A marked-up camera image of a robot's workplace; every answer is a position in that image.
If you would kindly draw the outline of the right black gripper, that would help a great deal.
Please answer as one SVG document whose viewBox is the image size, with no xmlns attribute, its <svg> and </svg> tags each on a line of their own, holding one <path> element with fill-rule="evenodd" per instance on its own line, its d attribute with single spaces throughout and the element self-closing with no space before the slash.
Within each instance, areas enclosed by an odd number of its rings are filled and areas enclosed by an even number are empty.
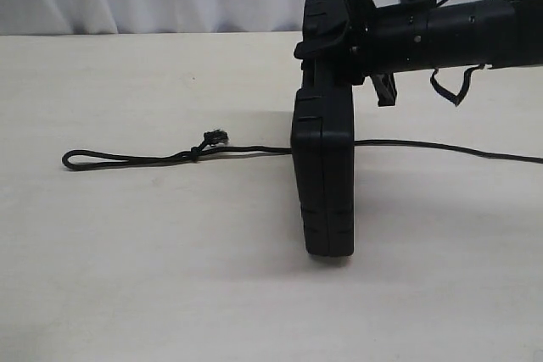
<svg viewBox="0 0 543 362">
<path fill-rule="evenodd" d="M 296 59 L 327 58 L 347 54 L 346 77 L 354 86 L 369 79 L 378 97 L 379 107 L 396 103 L 394 73 L 383 67 L 383 59 L 392 52 L 378 29 L 394 12 L 415 4 L 397 3 L 392 9 L 378 8 L 373 0 L 342 0 L 348 19 L 331 21 L 324 18 L 305 19 L 302 41 L 294 48 Z"/>
</svg>

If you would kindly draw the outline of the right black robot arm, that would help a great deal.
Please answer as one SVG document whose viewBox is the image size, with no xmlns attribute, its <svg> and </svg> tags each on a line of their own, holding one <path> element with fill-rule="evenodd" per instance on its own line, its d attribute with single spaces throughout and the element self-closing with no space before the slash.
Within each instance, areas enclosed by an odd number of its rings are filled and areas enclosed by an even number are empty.
<svg viewBox="0 0 543 362">
<path fill-rule="evenodd" d="M 327 60 L 352 86 L 371 78 L 382 107 L 395 105 L 396 73 L 466 67 L 458 93 L 433 84 L 457 105 L 475 70 L 542 64 L 542 0 L 479 0 L 448 7 L 436 0 L 385 7 L 373 0 L 306 0 L 302 32 L 297 59 L 305 64 Z"/>
</svg>

